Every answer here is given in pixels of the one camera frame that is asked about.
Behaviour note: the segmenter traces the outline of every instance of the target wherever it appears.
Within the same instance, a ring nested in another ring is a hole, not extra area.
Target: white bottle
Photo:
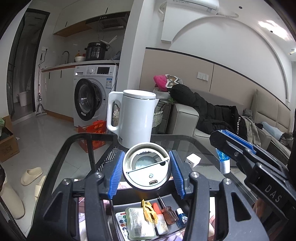
[[[165,218],[164,218],[163,214],[161,213],[157,203],[153,203],[153,209],[156,212],[157,217],[158,217],[157,224],[156,224],[156,229],[157,229],[158,235],[167,234],[169,232],[168,226],[165,222]]]

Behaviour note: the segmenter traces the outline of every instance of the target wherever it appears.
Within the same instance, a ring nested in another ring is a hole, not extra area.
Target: screw
[[[62,184],[64,184],[64,185],[69,185],[70,182],[71,182],[71,180],[70,180],[69,178],[66,178],[66,179],[64,179],[64,180],[62,181]]]
[[[232,181],[229,179],[229,178],[224,178],[223,179],[223,182],[226,184],[226,185],[229,185],[232,183]]]
[[[101,173],[101,172],[96,172],[96,176],[98,177],[98,178],[101,178],[101,177],[103,177],[103,173]]]
[[[190,174],[193,178],[198,178],[200,176],[200,174],[198,172],[192,172]]]

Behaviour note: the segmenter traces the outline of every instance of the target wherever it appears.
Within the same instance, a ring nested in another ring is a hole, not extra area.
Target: pink pillow
[[[167,92],[167,88],[166,88],[166,83],[167,83],[167,78],[165,75],[156,75],[153,77],[156,85],[158,86],[158,88],[161,90],[161,91],[165,91]]]

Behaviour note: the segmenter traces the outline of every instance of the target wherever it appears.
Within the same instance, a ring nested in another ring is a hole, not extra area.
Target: white bucket
[[[20,98],[20,106],[29,105],[32,103],[31,91],[24,91],[18,94]]]

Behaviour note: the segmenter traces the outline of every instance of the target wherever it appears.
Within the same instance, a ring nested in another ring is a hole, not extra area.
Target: white power adapter
[[[191,155],[186,157],[185,162],[187,162],[191,168],[194,168],[196,165],[199,164],[200,160],[201,158],[198,155],[192,153]]]

